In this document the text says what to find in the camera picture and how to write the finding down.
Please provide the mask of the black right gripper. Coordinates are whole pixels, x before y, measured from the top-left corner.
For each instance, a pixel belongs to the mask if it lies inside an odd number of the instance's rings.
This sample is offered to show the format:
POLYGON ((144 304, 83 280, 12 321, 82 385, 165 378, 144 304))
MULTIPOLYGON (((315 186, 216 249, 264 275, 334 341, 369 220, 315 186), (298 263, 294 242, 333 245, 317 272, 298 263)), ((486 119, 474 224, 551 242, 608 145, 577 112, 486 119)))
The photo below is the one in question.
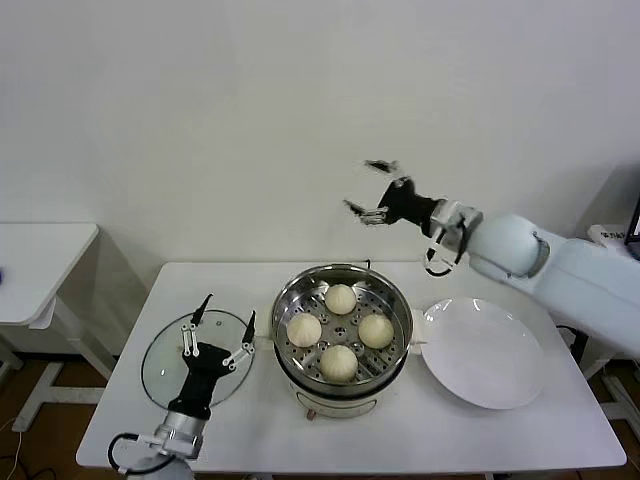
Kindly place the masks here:
POLYGON ((344 205, 364 225, 391 225, 406 220, 418 226, 423 235, 431 234, 431 215, 439 199, 424 197, 415 190, 415 183, 407 178, 397 161, 366 160, 364 165, 388 176, 392 182, 383 194, 379 207, 366 209, 345 199, 344 205))

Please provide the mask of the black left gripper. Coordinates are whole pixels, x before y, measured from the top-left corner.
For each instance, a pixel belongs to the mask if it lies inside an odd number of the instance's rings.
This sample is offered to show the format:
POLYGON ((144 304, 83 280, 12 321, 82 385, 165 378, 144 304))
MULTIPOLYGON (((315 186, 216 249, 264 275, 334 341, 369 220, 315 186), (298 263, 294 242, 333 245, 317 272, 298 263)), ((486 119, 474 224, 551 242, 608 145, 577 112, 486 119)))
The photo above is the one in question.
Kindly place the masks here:
POLYGON ((196 330, 207 310, 213 294, 209 293, 194 310, 191 319, 181 325, 183 361, 188 368, 185 381, 168 410, 183 415, 210 415, 210 404, 217 381, 229 375, 255 353, 254 336, 256 311, 253 310, 241 340, 234 353, 229 350, 198 342, 196 330))

